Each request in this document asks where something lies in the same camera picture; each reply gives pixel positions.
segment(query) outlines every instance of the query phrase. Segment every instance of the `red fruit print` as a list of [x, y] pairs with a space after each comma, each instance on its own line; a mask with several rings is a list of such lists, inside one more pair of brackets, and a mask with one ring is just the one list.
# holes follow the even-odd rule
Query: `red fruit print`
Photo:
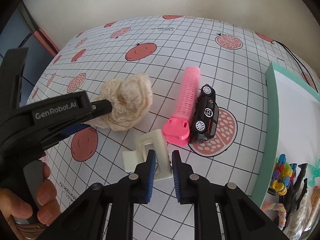
[[79, 33], [79, 34], [76, 36], [76, 38], [79, 37], [82, 33], [83, 33], [83, 32]]
[[83, 129], [77, 132], [71, 141], [72, 157], [78, 162], [84, 162], [93, 156], [97, 146], [97, 131], [92, 127]]
[[112, 39], [113, 39], [113, 38], [118, 38], [119, 36], [127, 33], [129, 30], [131, 30], [130, 27], [122, 28], [121, 30], [118, 30], [118, 31], [112, 33], [111, 36], [110, 36], [110, 38], [112, 38]]
[[104, 28], [110, 27], [110, 26], [113, 25], [114, 23], [116, 23], [116, 22], [107, 23], [107, 24], [104, 26]]
[[39, 160], [41, 160], [43, 163], [47, 163], [47, 156], [48, 156], [48, 151], [44, 151], [45, 156], [41, 157]]
[[55, 76], [56, 76], [56, 73], [53, 73], [51, 78], [48, 80], [46, 87], [50, 85], [51, 81], [54, 79]]
[[151, 55], [156, 51], [156, 49], [157, 45], [154, 43], [137, 43], [134, 48], [130, 49], [125, 54], [125, 59], [127, 61], [136, 61]]
[[34, 98], [34, 97], [37, 95], [38, 90], [39, 90], [39, 88], [36, 88], [36, 90], [35, 90], [35, 91], [33, 92], [33, 94], [32, 94], [32, 98]]
[[76, 77], [74, 77], [67, 86], [67, 93], [72, 93], [76, 91], [82, 85], [84, 80], [85, 80], [85, 73], [81, 73]]
[[77, 59], [79, 59], [85, 52], [85, 49], [82, 49], [81, 51], [79, 51], [77, 54], [75, 54], [73, 56], [73, 58], [71, 59], [71, 62], [76, 61]]
[[201, 156], [217, 156], [227, 150], [237, 134], [237, 121], [233, 114], [224, 108], [219, 108], [219, 118], [216, 134], [213, 139], [196, 144], [192, 147]]
[[183, 15], [163, 15], [162, 18], [165, 19], [165, 20], [173, 20], [173, 19], [176, 19], [176, 18], [180, 18], [182, 16]]
[[273, 39], [270, 39], [270, 38], [264, 36], [264, 35], [261, 34], [261, 33], [257, 33], [257, 32], [255, 32], [255, 33], [256, 33], [261, 39], [263, 39], [263, 40], [265, 40], [265, 41], [273, 42]]
[[78, 42], [78, 44], [75, 46], [75, 49], [78, 48], [81, 44], [83, 44], [88, 38], [84, 38], [81, 41]]
[[305, 73], [305, 72], [301, 73], [301, 77], [304, 80], [304, 82], [306, 82], [307, 84], [309, 84], [310, 87], [316, 90], [315, 85], [308, 73]]
[[242, 47], [242, 41], [235, 36], [229, 34], [217, 33], [216, 43], [226, 49], [240, 49]]
[[54, 60], [53, 64], [56, 64], [57, 61], [61, 58], [61, 55], [57, 56], [56, 59]]

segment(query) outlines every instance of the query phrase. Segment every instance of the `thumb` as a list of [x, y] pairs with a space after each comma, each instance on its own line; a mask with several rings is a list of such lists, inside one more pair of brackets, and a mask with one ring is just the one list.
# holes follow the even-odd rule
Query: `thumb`
[[0, 210], [6, 220], [12, 215], [16, 218], [29, 218], [31, 206], [7, 188], [0, 188]]

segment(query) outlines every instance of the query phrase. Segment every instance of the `finger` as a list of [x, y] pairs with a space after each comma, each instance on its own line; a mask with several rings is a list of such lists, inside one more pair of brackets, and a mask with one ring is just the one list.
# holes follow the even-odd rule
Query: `finger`
[[12, 215], [16, 218], [29, 218], [32, 215], [31, 206], [7, 188], [0, 188], [0, 209], [6, 220]]
[[48, 179], [44, 179], [43, 183], [38, 188], [38, 191], [36, 193], [36, 198], [38, 203], [44, 206], [47, 203], [54, 200], [56, 196], [57, 196], [57, 190], [53, 185], [53, 183]]
[[12, 232], [17, 236], [18, 240], [27, 240], [21, 231], [17, 228], [16, 222], [13, 220], [13, 217], [9, 217], [8, 225], [10, 226]]
[[50, 225], [59, 215], [60, 212], [60, 206], [58, 204], [58, 201], [55, 199], [48, 204], [44, 205], [41, 210], [38, 211], [37, 217], [38, 220], [45, 224]]
[[51, 173], [50, 167], [47, 164], [43, 163], [43, 176], [47, 179], [49, 178], [50, 173]]

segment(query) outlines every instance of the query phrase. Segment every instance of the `yellow clip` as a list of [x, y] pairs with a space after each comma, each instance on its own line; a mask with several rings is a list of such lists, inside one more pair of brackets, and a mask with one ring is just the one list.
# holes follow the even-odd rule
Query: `yellow clip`
[[283, 196], [287, 193], [287, 187], [284, 187], [283, 190], [281, 190], [280, 192], [278, 192], [278, 195]]
[[273, 183], [272, 183], [272, 188], [279, 192], [279, 191], [283, 190], [284, 184], [283, 183], [278, 183], [277, 180], [274, 180]]
[[281, 177], [281, 178], [286, 177], [286, 176], [291, 177], [292, 173], [293, 173], [292, 168], [291, 168], [290, 166], [285, 166], [285, 167], [283, 168], [282, 173], [281, 173], [282, 176], [280, 176], [280, 177]]

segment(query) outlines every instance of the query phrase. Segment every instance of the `white hubcap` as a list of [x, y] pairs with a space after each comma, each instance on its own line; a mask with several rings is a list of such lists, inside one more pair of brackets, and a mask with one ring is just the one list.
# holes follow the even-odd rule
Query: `white hubcap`
[[203, 87], [203, 92], [205, 93], [205, 94], [207, 94], [207, 95], [209, 95], [210, 93], [211, 93], [211, 88], [209, 88], [209, 87]]
[[198, 131], [202, 132], [205, 129], [204, 122], [202, 122], [202, 121], [196, 122], [196, 128], [198, 129]]

